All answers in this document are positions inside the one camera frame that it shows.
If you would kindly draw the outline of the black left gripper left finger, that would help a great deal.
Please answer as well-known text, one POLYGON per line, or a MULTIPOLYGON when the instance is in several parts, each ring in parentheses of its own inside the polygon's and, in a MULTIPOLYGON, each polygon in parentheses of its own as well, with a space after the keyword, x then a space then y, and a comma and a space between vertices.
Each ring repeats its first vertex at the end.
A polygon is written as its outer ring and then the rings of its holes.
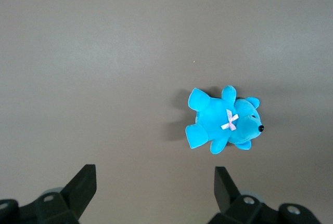
POLYGON ((19 206, 14 199, 1 200, 1 223, 79 223, 96 193, 96 165, 86 164, 60 190, 19 206))

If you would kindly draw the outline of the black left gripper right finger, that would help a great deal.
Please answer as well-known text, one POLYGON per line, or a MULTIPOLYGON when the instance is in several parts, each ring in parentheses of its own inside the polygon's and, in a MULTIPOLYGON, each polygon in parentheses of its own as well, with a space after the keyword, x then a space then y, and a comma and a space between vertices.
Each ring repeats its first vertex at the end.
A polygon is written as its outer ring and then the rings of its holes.
POLYGON ((215 168, 214 195, 220 211, 209 223, 320 223, 317 217, 302 205, 284 203, 278 210, 274 210, 255 196, 241 194, 225 167, 215 168))

